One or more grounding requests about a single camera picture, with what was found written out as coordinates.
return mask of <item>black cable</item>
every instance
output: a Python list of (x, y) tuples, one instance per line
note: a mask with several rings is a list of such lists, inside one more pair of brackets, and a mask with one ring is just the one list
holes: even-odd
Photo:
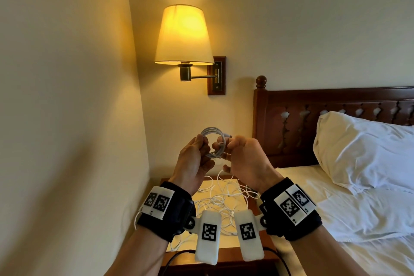
[(162, 272), (161, 276), (164, 276), (165, 271), (167, 270), (168, 266), (170, 266), (170, 264), (174, 261), (174, 259), (175, 259), (177, 256), (179, 256), (180, 254), (183, 254), (183, 253), (193, 253), (193, 254), (195, 254), (195, 250), (182, 250), (182, 251), (180, 251), (180, 252), (175, 253), (175, 254), (173, 255), (173, 257), (172, 257), (172, 258), (170, 258), (170, 259), (169, 259), (169, 261), (167, 262), (167, 264), (165, 265), (164, 271)]
[(276, 254), (276, 255), (277, 255), (277, 257), (278, 257), (278, 258), (280, 258), (280, 260), (282, 261), (283, 265), (285, 266), (285, 268), (286, 268), (286, 270), (287, 270), (288, 275), (289, 275), (289, 276), (292, 276), (292, 274), (290, 273), (289, 268), (287, 267), (286, 262), (284, 261), (284, 259), (282, 259), (282, 257), (279, 255), (279, 253), (277, 253), (275, 250), (273, 250), (273, 249), (271, 249), (271, 248), (269, 248), (269, 247), (263, 247), (263, 250), (265, 250), (265, 251), (270, 251), (270, 252), (272, 252), (272, 253)]

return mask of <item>beige wall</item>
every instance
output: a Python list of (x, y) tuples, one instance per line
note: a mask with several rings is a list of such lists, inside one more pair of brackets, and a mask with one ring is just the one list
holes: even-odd
[[(213, 54), (227, 56), (226, 96), (209, 97), (205, 80), (180, 83), (177, 67), (153, 63), (163, 8), (174, 3), (204, 10)], [(414, 85), (414, 0), (130, 4), (155, 177), (171, 174), (181, 146), (205, 127), (251, 135), (258, 75), (271, 90)]]
[(103, 275), (148, 181), (128, 0), (1, 0), (0, 275)]

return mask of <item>lampshade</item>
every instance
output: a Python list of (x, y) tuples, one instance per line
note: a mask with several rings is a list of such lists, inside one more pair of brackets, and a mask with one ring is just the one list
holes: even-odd
[(200, 8), (173, 5), (164, 9), (158, 36), (157, 64), (214, 64), (204, 13)]

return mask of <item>headboard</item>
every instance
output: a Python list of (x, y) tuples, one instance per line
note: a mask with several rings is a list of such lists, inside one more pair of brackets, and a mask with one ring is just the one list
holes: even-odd
[(256, 79), (253, 137), (274, 167), (317, 164), (313, 154), (321, 114), (340, 111), (368, 120), (414, 125), (414, 87), (266, 90), (266, 77)]

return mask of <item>wristband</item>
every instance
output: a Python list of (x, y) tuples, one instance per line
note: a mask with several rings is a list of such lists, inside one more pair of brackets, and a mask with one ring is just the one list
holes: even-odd
[(184, 232), (189, 216), (196, 216), (191, 195), (184, 189), (165, 181), (153, 187), (137, 216), (137, 225), (146, 227), (162, 239), (172, 242)]
[(260, 198), (263, 201), (260, 209), (269, 235), (285, 236), (288, 241), (295, 241), (322, 225), (316, 204), (289, 178), (266, 190)]

